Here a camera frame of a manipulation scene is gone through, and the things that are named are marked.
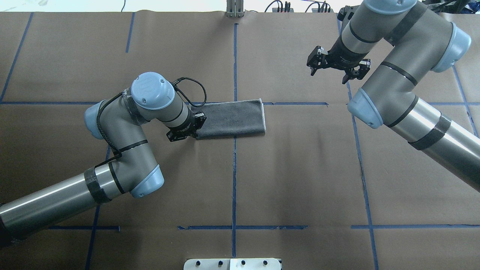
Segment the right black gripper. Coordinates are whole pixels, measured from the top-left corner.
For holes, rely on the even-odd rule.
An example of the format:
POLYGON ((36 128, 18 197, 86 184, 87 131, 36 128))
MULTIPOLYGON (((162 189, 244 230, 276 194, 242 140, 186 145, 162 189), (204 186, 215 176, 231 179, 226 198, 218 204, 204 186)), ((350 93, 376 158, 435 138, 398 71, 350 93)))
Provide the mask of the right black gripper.
POLYGON ((342 84, 346 84, 353 79, 362 80, 371 69, 371 60, 366 58, 349 61, 316 46, 307 57, 307 67, 310 68, 310 76, 314 76, 318 69, 334 68, 345 71, 342 84))

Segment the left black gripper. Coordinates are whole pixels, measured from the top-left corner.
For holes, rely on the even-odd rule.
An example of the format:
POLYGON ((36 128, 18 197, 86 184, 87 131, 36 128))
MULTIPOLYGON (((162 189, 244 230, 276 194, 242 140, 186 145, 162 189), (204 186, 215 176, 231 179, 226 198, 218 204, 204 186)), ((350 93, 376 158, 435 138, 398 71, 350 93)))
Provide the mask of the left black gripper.
POLYGON ((206 116, 202 112, 189 112, 185 121, 177 126, 170 127, 170 131, 166 134, 170 142, 185 140, 187 137, 197 138, 197 130, 201 129, 206 121, 206 116))

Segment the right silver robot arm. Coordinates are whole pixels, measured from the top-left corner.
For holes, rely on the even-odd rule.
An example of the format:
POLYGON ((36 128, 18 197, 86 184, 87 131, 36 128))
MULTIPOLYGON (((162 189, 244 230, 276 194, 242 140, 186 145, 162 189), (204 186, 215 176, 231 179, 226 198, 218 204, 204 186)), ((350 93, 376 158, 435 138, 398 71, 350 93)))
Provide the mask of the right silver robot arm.
POLYGON ((468 51, 471 38, 417 0, 365 0, 329 51, 317 46, 306 65, 344 71, 342 83, 363 79, 367 54, 382 39, 393 46, 347 105, 371 128, 386 125, 475 190, 479 190, 479 138, 413 93, 427 72, 443 72, 468 51))

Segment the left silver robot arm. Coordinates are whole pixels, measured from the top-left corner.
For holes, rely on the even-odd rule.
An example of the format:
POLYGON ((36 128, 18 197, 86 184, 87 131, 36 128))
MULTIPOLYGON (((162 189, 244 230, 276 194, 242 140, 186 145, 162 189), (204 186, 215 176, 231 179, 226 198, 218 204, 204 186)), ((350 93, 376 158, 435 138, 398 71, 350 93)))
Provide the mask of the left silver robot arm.
POLYGON ((123 194, 142 198, 161 188, 164 176, 142 126, 158 120, 168 128, 170 142, 198 137, 206 120, 179 89, 190 77, 167 80, 157 72, 144 72, 131 86, 102 100, 84 112, 84 124, 92 137, 105 142, 110 157, 86 157, 88 168, 75 176, 1 203, 1 247, 15 245, 123 194))

